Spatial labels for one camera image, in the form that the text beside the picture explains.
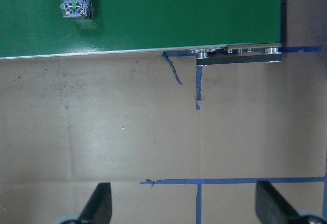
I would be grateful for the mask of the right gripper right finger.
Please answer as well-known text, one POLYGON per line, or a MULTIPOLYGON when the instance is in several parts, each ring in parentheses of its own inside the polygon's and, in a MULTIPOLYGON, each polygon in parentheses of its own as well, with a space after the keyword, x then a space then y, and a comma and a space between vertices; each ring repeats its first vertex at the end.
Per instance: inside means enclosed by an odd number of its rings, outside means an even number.
POLYGON ((296 223, 298 212, 269 181, 257 181, 255 187, 255 213, 263 224, 296 223))

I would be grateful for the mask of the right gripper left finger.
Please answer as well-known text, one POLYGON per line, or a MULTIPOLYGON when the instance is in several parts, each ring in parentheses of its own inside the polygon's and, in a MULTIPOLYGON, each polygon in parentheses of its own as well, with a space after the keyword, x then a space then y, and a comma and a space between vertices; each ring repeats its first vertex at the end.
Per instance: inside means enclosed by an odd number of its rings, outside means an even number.
POLYGON ((77 223, 110 223, 112 195, 110 183, 99 183, 77 219, 77 223))

